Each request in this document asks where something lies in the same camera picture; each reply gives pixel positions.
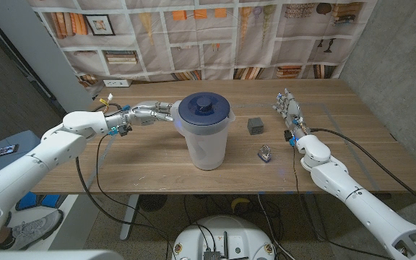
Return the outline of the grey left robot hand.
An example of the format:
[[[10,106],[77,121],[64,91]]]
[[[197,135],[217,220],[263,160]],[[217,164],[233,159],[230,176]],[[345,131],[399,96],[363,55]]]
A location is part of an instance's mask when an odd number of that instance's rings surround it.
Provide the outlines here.
[[[131,107],[124,114],[132,126],[147,126],[155,121],[173,121],[170,114],[172,103],[156,100],[143,101]]]

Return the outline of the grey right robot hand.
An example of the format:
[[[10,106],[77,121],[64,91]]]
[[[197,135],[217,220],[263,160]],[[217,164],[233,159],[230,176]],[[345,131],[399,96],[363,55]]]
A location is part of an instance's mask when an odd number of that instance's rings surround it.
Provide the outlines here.
[[[276,104],[272,108],[285,120],[285,125],[292,137],[298,141],[300,138],[310,133],[304,121],[303,113],[295,97],[287,89],[283,93],[278,93]]]

